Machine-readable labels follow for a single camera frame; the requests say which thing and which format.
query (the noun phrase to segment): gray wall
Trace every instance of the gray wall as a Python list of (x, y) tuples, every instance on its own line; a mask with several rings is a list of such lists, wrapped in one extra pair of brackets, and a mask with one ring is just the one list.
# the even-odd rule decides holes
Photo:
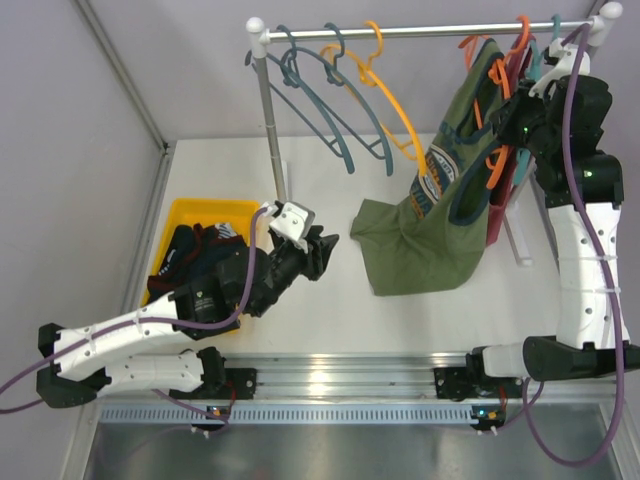
[[(264, 128), (255, 75), (244, 67), (248, 38), (244, 25), (260, 16), (275, 28), (322, 28), (332, 21), (340, 27), (357, 27), (372, 19), (382, 26), (512, 22), (525, 13), (532, 21), (548, 20), (555, 12), (567, 19), (584, 18), (592, 0), (92, 0), (105, 28), (148, 103), (158, 126), (169, 139), (262, 136)], [(419, 131), (433, 132), (446, 111), (451, 95), (465, 74), (460, 38), (387, 41), (375, 70), (407, 109)], [(305, 46), (318, 51), (322, 44)], [(270, 49), (281, 55), (287, 47)], [(352, 42), (349, 48), (367, 55), (375, 42)], [(374, 133), (368, 117), (349, 94), (325, 81), (315, 61), (300, 62), (303, 78), (331, 105), (344, 103), (344, 114), (359, 132)], [(273, 82), (282, 85), (277, 68)], [(345, 68), (357, 78), (355, 68)], [(314, 109), (304, 94), (291, 92), (311, 116)], [(381, 120), (400, 129), (401, 123), (386, 99), (367, 95)], [(276, 100), (281, 134), (309, 130)]]
[[(68, 0), (0, 15), (0, 382), (37, 329), (117, 313), (159, 154)], [(31, 376), (0, 400), (36, 397)], [(0, 477), (59, 478), (77, 410), (0, 418)]]

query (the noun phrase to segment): teal hanger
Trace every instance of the teal hanger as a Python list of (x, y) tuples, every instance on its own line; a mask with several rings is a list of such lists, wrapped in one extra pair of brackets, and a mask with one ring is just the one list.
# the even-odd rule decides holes
[[(311, 128), (311, 130), (313, 131), (313, 133), (315, 133), (320, 140), (323, 141), (323, 143), (329, 147), (329, 149), (334, 153), (334, 155), (338, 158), (342, 158), (344, 161), (344, 164), (347, 168), (347, 173), (353, 173), (355, 171), (355, 166), (353, 164), (353, 159), (351, 158), (351, 153), (349, 152), (349, 148), (347, 147), (346, 142), (344, 141), (344, 137), (342, 136), (342, 134), (340, 133), (340, 130), (338, 130), (338, 127), (336, 126), (335, 122), (333, 121), (333, 119), (331, 118), (331, 115), (333, 115), (334, 117), (338, 118), (341, 123), (342, 123), (342, 119), (340, 119), (337, 115), (335, 115), (335, 112), (331, 111), (331, 115), (329, 114), (329, 112), (326, 110), (325, 108), (325, 103), (320, 99), (320, 97), (311, 89), (311, 87), (309, 87), (298, 75), (297, 75), (297, 69), (291, 69), (289, 68), (288, 65), (282, 63), (278, 58), (276, 58), (275, 56), (271, 55), (270, 53), (267, 54), (267, 59), (273, 63), (275, 63), (278, 67), (280, 67), (280, 70), (283, 73), (286, 73), (286, 77), (285, 77), (285, 84), (287, 84), (287, 82), (289, 82), (289, 84), (291, 86), (294, 86), (294, 88), (300, 88), (305, 95), (309, 98), (309, 100), (311, 100), (311, 103), (313, 103), (313, 105), (316, 107), (316, 109), (318, 110), (318, 112), (320, 112), (320, 115), (322, 115), (322, 118), (324, 118), (324, 120), (327, 122), (327, 125), (329, 126), (329, 129), (331, 130), (331, 133), (333, 133), (334, 135), (334, 139), (332, 141), (327, 140), (327, 137), (324, 136), (322, 134), (322, 132), (320, 132), (320, 130), (313, 124), (313, 122), (311, 122), (311, 120), (309, 120), (301, 111), (298, 107), (295, 106), (295, 104), (289, 100), (286, 95), (284, 95), (280, 90), (278, 90), (278, 88), (271, 82), (269, 82), (269, 86), (271, 87), (271, 89), (280, 97), (282, 98), (282, 100), (309, 126), (309, 128)], [(249, 50), (247, 52), (247, 55), (245, 56), (244, 59), (244, 64), (245, 65), (250, 65), (253, 67), (253, 70), (255, 71), (256, 67), (254, 64), (251, 63), (251, 50)]]
[[(364, 139), (362, 139), (362, 137), (360, 137), (360, 135), (358, 135), (357, 132), (355, 132), (351, 127), (349, 127), (346, 122), (344, 122), (339, 116), (337, 116), (335, 114), (335, 112), (333, 112), (331, 110), (333, 112), (334, 117), (375, 158), (378, 158), (378, 159), (381, 159), (381, 160), (383, 159), (385, 161), (387, 176), (391, 176), (393, 174), (393, 155), (391, 153), (391, 147), (389, 146), (389, 140), (387, 139), (387, 136), (384, 133), (384, 130), (382, 129), (382, 125), (380, 124), (380, 121), (378, 120), (378, 117), (376, 117), (375, 113), (373, 113), (373, 110), (371, 109), (371, 107), (369, 106), (367, 101), (364, 99), (362, 94), (355, 87), (355, 85), (353, 85), (353, 83), (351, 83), (349, 81), (349, 79), (347, 79), (344, 76), (344, 74), (341, 73), (336, 68), (337, 58), (339, 58), (339, 57), (344, 55), (344, 51), (345, 51), (344, 37), (340, 33), (340, 30), (334, 24), (327, 23), (327, 24), (325, 24), (325, 27), (326, 28), (330, 28), (331, 30), (336, 32), (336, 36), (338, 38), (338, 42), (340, 43), (340, 52), (334, 57), (333, 62), (329, 62), (327, 59), (325, 59), (324, 57), (322, 57), (318, 53), (314, 52), (313, 50), (309, 50), (308, 48), (296, 46), (295, 40), (294, 40), (293, 36), (291, 35), (291, 32), (289, 31), (289, 29), (287, 27), (285, 27), (284, 25), (279, 25), (277, 27), (278, 30), (285, 32), (289, 36), (289, 40), (290, 40), (290, 43), (291, 43), (291, 48), (289, 48), (289, 50), (287, 50), (282, 55), (282, 58), (280, 59), (280, 61), (288, 67), (286, 70), (281, 69), (282, 70), (282, 75), (284, 77), (284, 84), (289, 86), (289, 87), (297, 88), (296, 85), (295, 85), (295, 82), (291, 81), (288, 78), (287, 71), (296, 72), (297, 76), (300, 77), (299, 68), (298, 68), (298, 64), (297, 64), (297, 60), (296, 60), (298, 53), (304, 53), (305, 55), (308, 55), (308, 56), (314, 58), (315, 60), (317, 60), (318, 62), (320, 62), (324, 66), (325, 72), (327, 74), (327, 80), (329, 81), (329, 83), (331, 83), (333, 85), (336, 85), (336, 86), (346, 85), (353, 92), (353, 94), (358, 99), (358, 102), (360, 103), (360, 105), (362, 105), (362, 108), (364, 109), (366, 114), (371, 119), (371, 122), (373, 123), (373, 127), (375, 128), (376, 133), (378, 134), (378, 139), (375, 140), (373, 143), (368, 144), (367, 142), (365, 142)], [(324, 101), (321, 100), (321, 102), (323, 103), (325, 108), (329, 109), (328, 105), (326, 103), (324, 103)], [(382, 151), (383, 151), (382, 155), (376, 153), (375, 150), (374, 150), (374, 147), (377, 146), (378, 144), (382, 145)]]
[[(562, 18), (560, 18), (560, 15), (556, 13), (551, 17), (551, 19), (553, 20), (553, 37), (551, 41), (553, 41), (560, 36), (560, 24), (562, 22)], [(542, 76), (540, 65), (542, 64), (544, 54), (538, 50), (538, 44), (535, 40), (531, 40), (529, 42), (529, 48), (531, 49), (531, 65), (527, 69), (526, 76), (529, 80), (537, 82)], [(513, 184), (519, 185), (526, 175), (527, 167), (531, 160), (531, 152), (526, 148), (519, 148), (516, 152), (516, 160), (518, 162), (518, 166), (513, 174)]]

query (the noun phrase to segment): yellow tray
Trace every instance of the yellow tray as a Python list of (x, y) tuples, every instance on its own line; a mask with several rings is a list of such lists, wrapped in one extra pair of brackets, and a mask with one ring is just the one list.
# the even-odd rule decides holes
[[(251, 217), (260, 208), (258, 202), (247, 200), (212, 200), (208, 198), (177, 198), (171, 205), (169, 217), (162, 232), (162, 240), (158, 245), (153, 261), (152, 275), (157, 275), (162, 264), (171, 237), (178, 225), (193, 226), (196, 223), (208, 227), (215, 223), (228, 222), (236, 233), (242, 235), (249, 245), (249, 229)], [(149, 300), (149, 292), (145, 291), (143, 305)]]

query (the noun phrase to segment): white table surface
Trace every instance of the white table surface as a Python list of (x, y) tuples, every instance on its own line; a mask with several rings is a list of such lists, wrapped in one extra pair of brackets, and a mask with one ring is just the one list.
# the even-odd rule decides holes
[[(327, 272), (318, 282), (298, 278), (262, 318), (246, 319), (235, 334), (203, 340), (234, 354), (468, 351), (555, 333), (560, 312), (559, 276), (530, 187), (520, 197), (523, 229), (534, 259), (518, 267), (504, 228), (472, 278), (448, 292), (376, 297), (360, 246), (349, 229), (364, 198), (389, 203), (409, 192), (415, 164), (394, 149), (395, 172), (345, 137), (356, 172), (316, 137), (281, 138), (292, 200), (316, 212), (316, 224), (340, 234)], [(425, 146), (432, 135), (424, 135)], [(265, 138), (178, 142), (160, 210), (147, 273), (169, 208), (179, 197), (272, 201), (275, 187)]]

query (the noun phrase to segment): cable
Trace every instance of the cable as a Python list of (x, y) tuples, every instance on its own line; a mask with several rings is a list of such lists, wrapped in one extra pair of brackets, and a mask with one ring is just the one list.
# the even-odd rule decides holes
[(498, 391), (500, 392), (500, 408), (502, 409), (503, 412), (506, 413), (507, 405), (509, 404), (509, 397), (507, 396), (507, 391), (502, 385), (500, 385), (500, 387), (498, 388)]
[[(624, 347), (622, 343), (622, 312), (620, 310), (620, 304), (618, 302), (618, 295), (616, 293), (616, 284), (613, 278), (613, 274), (611, 272), (611, 267), (609, 266), (609, 262), (605, 260), (605, 252), (600, 243), (600, 239), (596, 234), (595, 228), (589, 219), (587, 214), (586, 207), (580, 197), (580, 193), (578, 191), (578, 186), (576, 184), (576, 180), (573, 175), (573, 164), (571, 158), (571, 112), (573, 108), (573, 99), (575, 96), (576, 85), (578, 83), (578, 75), (580, 71), (580, 64), (582, 62), (582, 57), (584, 56), (584, 52), (587, 48), (587, 40), (589, 36), (589, 31), (591, 30), (591, 26), (588, 23), (583, 24), (578, 28), (576, 32), (573, 32), (569, 37), (575, 38), (578, 34), (580, 35), (580, 42), (578, 44), (578, 50), (576, 52), (576, 59), (573, 64), (573, 69), (571, 70), (571, 76), (569, 77), (569, 84), (567, 86), (567, 97), (564, 103), (564, 111), (562, 117), (562, 153), (563, 153), (563, 161), (564, 161), (564, 169), (565, 176), (567, 177), (567, 182), (569, 184), (569, 191), (571, 192), (571, 198), (573, 200), (574, 206), (584, 223), (584, 226), (589, 234), (589, 238), (593, 242), (594, 249), (598, 257), (601, 258), (600, 265), (602, 267), (602, 274), (604, 276), (605, 285), (609, 293), (609, 301), (611, 302), (611, 310), (613, 313), (613, 330), (614, 330), (614, 338), (615, 338), (615, 358), (616, 358), (616, 399), (615, 406), (613, 408), (613, 415), (611, 416), (611, 424), (605, 434), (602, 443), (598, 447), (598, 449), (589, 457), (582, 460), (565, 460), (563, 458), (558, 457), (554, 454), (549, 448), (544, 444), (542, 437), (537, 431), (533, 418), (531, 417), (531, 412), (528, 408), (524, 409), (524, 414), (527, 419), (527, 423), (529, 424), (529, 429), (531, 430), (531, 434), (534, 439), (542, 449), (542, 451), (553, 461), (559, 463), (560, 465), (564, 465), (565, 467), (586, 467), (589, 465), (593, 465), (597, 463), (609, 450), (613, 438), (616, 435), (618, 430), (618, 426), (620, 425), (620, 420), (622, 419), (622, 410), (624, 408)], [(523, 403), (527, 403), (527, 391), (523, 388), (522, 391), (522, 401)]]
[[(531, 383), (531, 379), (530, 378), (525, 379), (524, 383), (522, 384), (522, 388), (523, 389), (528, 389), (529, 388), (529, 383)], [(496, 436), (498, 432), (503, 432), (503, 431), (507, 430), (508, 428), (511, 428), (513, 425), (515, 425), (516, 422), (524, 415), (524, 411), (526, 409), (531, 408), (538, 401), (538, 399), (542, 395), (542, 390), (543, 389), (544, 389), (544, 382), (540, 382), (540, 384), (538, 385), (538, 390), (536, 390), (536, 393), (533, 394), (533, 397), (531, 398), (531, 401), (528, 402), (528, 403), (525, 403), (523, 401), (522, 408), (520, 409), (520, 411), (518, 413), (516, 413), (513, 417), (507, 419), (507, 421), (504, 422), (504, 425), (502, 425), (501, 427), (497, 427), (495, 429), (495, 431), (494, 430), (469, 431), (469, 430), (458, 430), (458, 429), (455, 429), (455, 428), (439, 427), (439, 426), (437, 426), (436, 428), (438, 428), (439, 430), (444, 430), (444, 431), (448, 431), (448, 432), (452, 432), (452, 433), (460, 433), (460, 434), (464, 434), (464, 435)]]
[(182, 402), (180, 400), (177, 400), (173, 397), (170, 397), (169, 395), (167, 395), (166, 393), (158, 390), (158, 389), (153, 389), (151, 390), (153, 393), (155, 393), (156, 395), (158, 395), (160, 398), (162, 398), (163, 400), (166, 400), (168, 402), (173, 403), (174, 405), (177, 405), (179, 407), (184, 408), (185, 410), (189, 410), (190, 412), (196, 413), (198, 415), (202, 415), (204, 417), (210, 418), (211, 420), (220, 420), (222, 423), (224, 423), (224, 425), (222, 426), (221, 429), (216, 430), (216, 432), (220, 432), (222, 430), (226, 430), (227, 427), (229, 426), (229, 418), (227, 415), (216, 415), (214, 413), (211, 412), (207, 412), (206, 410), (203, 410), (201, 408), (198, 407), (194, 407), (193, 405), (190, 405), (188, 403)]
[[(168, 323), (171, 325), (176, 325), (179, 327), (184, 327), (184, 328), (194, 328), (194, 329), (199, 329), (199, 330), (220, 330), (221, 328), (226, 328), (229, 325), (231, 325), (233, 322), (235, 322), (238, 318), (238, 316), (240, 316), (240, 314), (242, 313), (242, 311), (244, 310), (244, 308), (247, 306), (247, 302), (249, 301), (249, 296), (251, 294), (251, 286), (253, 284), (253, 275), (255, 273), (255, 263), (256, 263), (256, 225), (258, 222), (258, 218), (263, 215), (265, 212), (267, 211), (266, 208), (261, 208), (259, 209), (256, 213), (253, 214), (253, 217), (251, 218), (251, 228), (250, 228), (250, 233), (249, 233), (249, 263), (247, 266), (247, 278), (245, 280), (245, 284), (244, 284), (244, 291), (242, 292), (242, 298), (240, 299), (240, 304), (238, 305), (238, 308), (229, 316), (229, 318), (227, 318), (226, 320), (223, 320), (222, 322), (219, 323), (213, 323), (213, 324), (202, 324), (202, 323), (196, 323), (196, 322), (188, 322), (186, 320), (176, 320), (176, 319), (172, 319), (172, 318), (162, 318), (162, 317), (147, 317), (147, 318), (142, 318), (139, 320), (138, 323), (143, 324), (143, 323)], [(120, 322), (120, 323), (116, 323), (114, 325), (111, 325), (109, 327), (106, 327), (98, 332), (96, 332), (93, 335), (93, 339), (96, 338), (100, 338), (103, 337), (104, 335), (108, 335), (111, 332), (115, 332), (116, 330), (119, 330), (121, 328), (124, 327), (129, 327), (132, 325), (135, 325), (136, 323), (133, 320), (126, 320), (124, 322)], [(6, 392), (9, 388), (11, 388), (13, 385), (15, 385), (17, 382), (19, 382), (20, 380), (22, 380), (24, 377), (26, 377), (27, 375), (29, 375), (30, 373), (35, 372), (36, 370), (47, 366), (50, 362), (62, 357), (63, 355), (66, 355), (70, 352), (73, 352), (74, 350), (77, 350), (78, 348), (86, 345), (87, 343), (89, 343), (89, 339), (82, 339), (82, 340), (78, 340), (77, 342), (69, 345), (66, 348), (63, 348), (62, 350), (60, 350), (59, 352), (56, 352), (52, 355), (49, 355), (46, 358), (43, 358), (42, 360), (37, 361), (36, 363), (34, 363), (33, 365), (31, 365), (28, 368), (25, 368), (22, 372), (18, 373), (17, 375), (15, 375), (13, 378), (9, 379), (4, 385), (2, 385), (0, 387), (0, 396), (2, 396), (2, 394), (4, 392)], [(28, 408), (34, 407), (38, 404), (42, 403), (42, 400), (35, 400), (32, 402), (29, 402), (27, 404), (21, 405), (19, 407), (13, 407), (13, 408), (8, 408), (8, 409), (0, 409), (0, 415), (8, 415), (10, 413), (16, 413), (16, 412), (20, 412), (23, 410), (26, 410)]]

